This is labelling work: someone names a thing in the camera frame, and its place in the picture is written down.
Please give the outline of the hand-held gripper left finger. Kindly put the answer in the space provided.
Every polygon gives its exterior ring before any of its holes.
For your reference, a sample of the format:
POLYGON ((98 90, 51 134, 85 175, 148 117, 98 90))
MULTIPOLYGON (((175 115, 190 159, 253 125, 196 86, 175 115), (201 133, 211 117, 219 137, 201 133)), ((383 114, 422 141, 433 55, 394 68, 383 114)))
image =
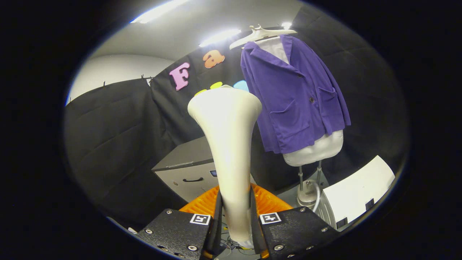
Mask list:
POLYGON ((211 188, 179 210, 165 209, 136 238, 172 260, 213 260, 221 253, 222 196, 211 188))

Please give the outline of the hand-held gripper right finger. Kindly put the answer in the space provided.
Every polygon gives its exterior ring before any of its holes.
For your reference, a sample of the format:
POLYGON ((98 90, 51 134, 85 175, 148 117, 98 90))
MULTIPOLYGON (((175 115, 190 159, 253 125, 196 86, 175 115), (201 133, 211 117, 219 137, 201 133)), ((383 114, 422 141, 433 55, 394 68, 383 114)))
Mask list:
POLYGON ((309 208, 294 208, 256 184, 250 186, 250 221, 262 260, 307 260, 340 236, 309 208))

